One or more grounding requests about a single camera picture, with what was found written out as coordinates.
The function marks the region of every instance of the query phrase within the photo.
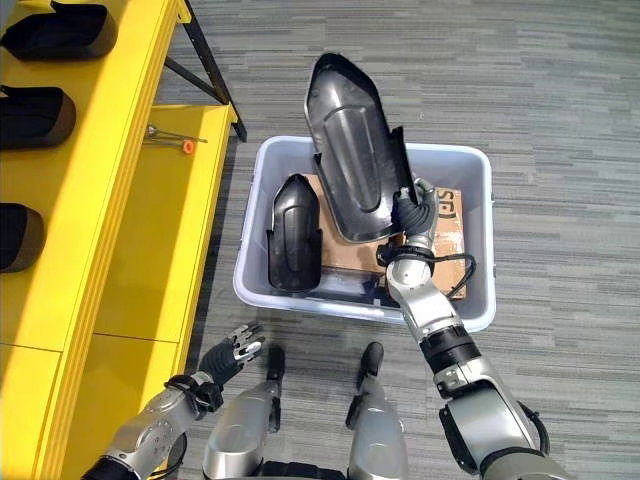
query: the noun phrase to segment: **shelf support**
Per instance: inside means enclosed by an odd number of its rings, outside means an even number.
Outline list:
[[[224,83],[224,79],[222,78],[222,73],[218,68],[218,64],[213,58],[213,52],[211,52],[211,48],[209,48],[209,44],[207,43],[207,39],[200,28],[200,24],[198,23],[198,19],[193,12],[193,8],[189,3],[189,0],[183,0],[186,5],[189,15],[191,17],[191,21],[189,23],[183,23],[182,26],[187,32],[187,36],[189,40],[191,40],[191,44],[193,48],[196,50],[198,54],[198,58],[200,58],[200,62],[202,62],[202,66],[204,67],[205,72],[207,72],[207,76],[211,81],[211,85],[207,82],[201,80],[198,76],[196,76],[193,72],[188,70],[187,68],[180,65],[171,57],[166,57],[164,64],[167,68],[174,71],[182,78],[192,83],[200,90],[205,92],[207,95],[212,96],[217,101],[224,105],[231,105],[236,112],[236,116],[238,118],[237,122],[232,124],[238,138],[241,141],[247,141],[247,130],[244,127],[244,123],[242,123],[242,119],[240,118],[240,112],[236,108],[233,103],[233,99],[231,98],[231,94],[229,93],[229,89],[227,88],[226,83]]]

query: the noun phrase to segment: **robotic hand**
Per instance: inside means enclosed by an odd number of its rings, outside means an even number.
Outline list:
[[[194,420],[220,408],[224,384],[261,353],[265,339],[255,337],[260,330],[257,323],[237,328],[204,355],[196,373],[171,377],[164,391],[120,427],[105,454],[82,479],[159,479],[177,469],[179,465],[152,473]]]
[[[434,373],[451,452],[466,472],[484,480],[570,480],[549,458],[542,421],[517,402],[495,368],[483,357],[447,297],[434,285],[431,246],[438,218],[435,188],[416,181],[416,205],[409,189],[400,192],[396,221],[406,235],[399,248],[383,248],[389,293]],[[534,442],[537,430],[540,445]]]

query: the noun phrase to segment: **storage bin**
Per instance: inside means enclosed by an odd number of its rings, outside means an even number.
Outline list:
[[[280,292],[269,284],[265,231],[271,228],[274,196],[292,173],[315,173],[314,151],[307,137],[272,137],[260,147],[233,274],[236,294],[258,307],[403,323],[400,309],[371,288],[373,274],[323,269],[320,285],[303,294]],[[462,192],[465,249],[477,268],[466,298],[454,306],[467,330],[482,330],[496,310],[489,160],[480,150],[454,145],[408,143],[407,152],[416,177]]]

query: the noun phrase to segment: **yellow shelving unit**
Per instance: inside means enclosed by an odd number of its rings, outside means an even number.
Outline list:
[[[3,84],[59,86],[77,110],[60,146],[0,158],[0,200],[37,210],[47,235],[32,267],[0,276],[7,480],[79,478],[118,424],[184,367],[227,138],[238,120],[232,105],[151,111],[175,24],[191,20],[188,4],[107,6],[118,40],[101,59],[0,57]],[[7,24],[46,8],[20,2]],[[142,146],[149,121],[208,143],[193,155]]]

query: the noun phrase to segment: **cardboard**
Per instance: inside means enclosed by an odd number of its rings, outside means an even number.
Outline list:
[[[320,202],[322,265],[383,274],[384,268],[376,262],[376,249],[378,245],[385,245],[389,239],[369,243],[347,242],[336,229],[318,176],[305,176]],[[464,253],[461,192],[451,188],[438,188],[438,197],[440,205],[433,253],[436,256]],[[464,260],[436,263],[433,281],[442,292],[447,293],[464,275],[464,267]],[[466,294],[467,287],[464,286],[453,298],[465,298]]]

